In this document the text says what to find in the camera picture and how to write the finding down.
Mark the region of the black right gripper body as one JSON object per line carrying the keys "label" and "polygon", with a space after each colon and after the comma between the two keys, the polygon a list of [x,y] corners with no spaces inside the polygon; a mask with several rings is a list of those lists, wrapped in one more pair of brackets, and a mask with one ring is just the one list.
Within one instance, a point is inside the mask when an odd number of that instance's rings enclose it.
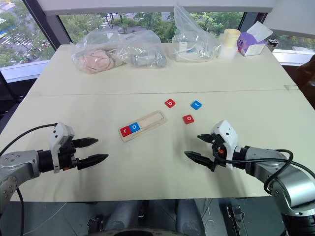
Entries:
{"label": "black right gripper body", "polygon": [[226,167],[226,157],[227,157],[227,150],[224,145],[224,140],[220,135],[211,134],[213,140],[211,141],[212,150],[213,150],[213,157],[215,158],[215,163],[217,165]]}

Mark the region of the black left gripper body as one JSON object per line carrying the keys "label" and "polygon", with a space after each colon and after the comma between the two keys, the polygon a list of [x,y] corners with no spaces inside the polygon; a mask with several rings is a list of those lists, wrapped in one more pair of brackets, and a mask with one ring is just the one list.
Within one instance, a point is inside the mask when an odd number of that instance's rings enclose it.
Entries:
{"label": "black left gripper body", "polygon": [[77,159],[74,154],[76,153],[76,148],[79,147],[79,140],[67,140],[60,148],[59,148],[59,165],[60,169],[63,171],[75,168],[77,166]]}

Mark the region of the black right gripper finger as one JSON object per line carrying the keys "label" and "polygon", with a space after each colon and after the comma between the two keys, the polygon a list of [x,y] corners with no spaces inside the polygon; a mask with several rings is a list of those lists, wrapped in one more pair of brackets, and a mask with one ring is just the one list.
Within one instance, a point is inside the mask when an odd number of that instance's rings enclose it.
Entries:
{"label": "black right gripper finger", "polygon": [[200,153],[194,151],[185,151],[184,154],[195,163],[207,167],[211,172],[215,171],[217,166],[216,161],[212,161],[210,158],[204,157]]}
{"label": "black right gripper finger", "polygon": [[200,134],[197,136],[197,138],[201,139],[206,143],[213,143],[214,141],[214,137],[212,134]]}

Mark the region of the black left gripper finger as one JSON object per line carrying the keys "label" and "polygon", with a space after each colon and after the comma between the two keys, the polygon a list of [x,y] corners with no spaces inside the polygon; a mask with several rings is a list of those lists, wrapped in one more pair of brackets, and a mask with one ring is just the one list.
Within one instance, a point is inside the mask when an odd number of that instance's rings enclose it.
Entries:
{"label": "black left gripper finger", "polygon": [[88,146],[91,146],[97,142],[98,142],[98,139],[90,138],[90,137],[72,140],[72,143],[73,143],[75,148],[88,147]]}
{"label": "black left gripper finger", "polygon": [[95,154],[95,155],[91,155],[85,159],[79,160],[78,158],[77,160],[77,169],[78,170],[82,170],[91,166],[94,166],[102,161],[104,161],[109,155],[108,154]]}

